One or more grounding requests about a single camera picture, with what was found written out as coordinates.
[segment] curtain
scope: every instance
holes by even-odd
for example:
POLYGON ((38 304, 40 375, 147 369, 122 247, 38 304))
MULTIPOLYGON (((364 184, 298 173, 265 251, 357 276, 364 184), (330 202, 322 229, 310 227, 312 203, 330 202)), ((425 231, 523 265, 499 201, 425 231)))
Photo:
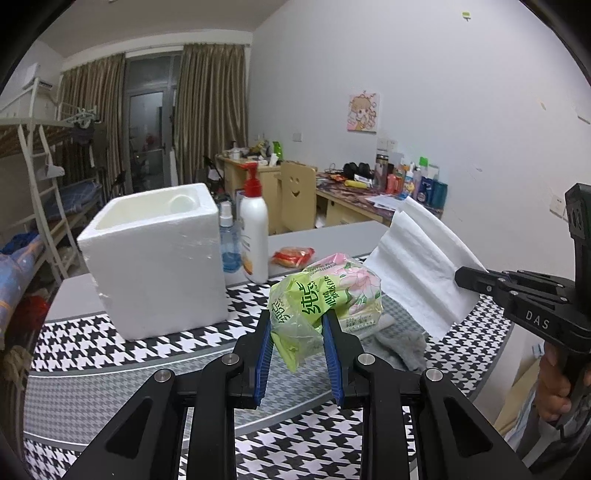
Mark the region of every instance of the curtain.
MULTIPOLYGON (((97 107, 97 116, 105 124, 107 188, 121 172, 122 103, 125 54, 91 61, 63 73, 60 101, 83 108, 97 107)), ((73 142, 64 144, 61 161, 66 171, 64 184, 92 176, 88 149, 73 142)))
POLYGON ((242 45, 185 45, 174 115, 180 183, 235 140, 246 146, 246 62, 242 45))

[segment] plastic snack bag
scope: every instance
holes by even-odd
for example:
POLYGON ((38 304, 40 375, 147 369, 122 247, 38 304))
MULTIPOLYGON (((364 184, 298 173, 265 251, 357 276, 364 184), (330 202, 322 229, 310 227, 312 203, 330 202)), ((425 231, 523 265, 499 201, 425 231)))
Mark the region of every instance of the plastic snack bag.
POLYGON ((273 285, 268 308, 275 346, 295 372, 305 358, 322 351, 321 317, 331 308, 345 332, 378 322, 380 280, 358 260, 334 254, 273 285))
POLYGON ((284 247, 273 254, 272 262, 286 268, 297 268, 306 265, 315 250, 308 247, 284 247))

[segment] anime girl poster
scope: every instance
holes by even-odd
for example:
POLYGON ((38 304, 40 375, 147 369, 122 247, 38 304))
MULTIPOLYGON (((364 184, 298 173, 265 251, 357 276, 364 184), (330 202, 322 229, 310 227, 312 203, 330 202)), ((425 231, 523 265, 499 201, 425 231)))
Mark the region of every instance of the anime girl poster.
POLYGON ((349 117, 347 130, 350 132, 377 132, 379 113, 379 93, 351 95, 349 98, 349 117))

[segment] styrofoam box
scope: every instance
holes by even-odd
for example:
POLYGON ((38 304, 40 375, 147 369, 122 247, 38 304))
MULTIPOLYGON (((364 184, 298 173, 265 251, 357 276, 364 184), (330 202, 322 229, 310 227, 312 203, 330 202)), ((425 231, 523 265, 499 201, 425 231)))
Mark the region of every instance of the styrofoam box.
POLYGON ((111 200, 78 244, 127 340, 228 318, 218 210, 202 183, 111 200))

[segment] metal screw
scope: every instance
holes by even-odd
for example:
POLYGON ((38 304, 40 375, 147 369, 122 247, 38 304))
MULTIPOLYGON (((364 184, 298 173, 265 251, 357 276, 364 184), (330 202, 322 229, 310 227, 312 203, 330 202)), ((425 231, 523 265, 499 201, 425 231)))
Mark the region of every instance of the metal screw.
POLYGON ((357 357, 361 365, 372 365, 375 363, 375 357, 371 353, 362 353, 357 357))
POLYGON ((226 353, 222 357, 222 363, 225 365, 236 365, 240 361, 240 356, 235 353, 226 353))
POLYGON ((172 376, 173 373, 168 368, 163 368, 154 374, 154 380, 156 380, 158 383, 164 383, 170 380, 170 377, 172 376))
POLYGON ((425 376, 432 382, 439 382, 443 380, 443 374, 441 373, 441 370, 437 368, 430 368, 425 372, 425 376))

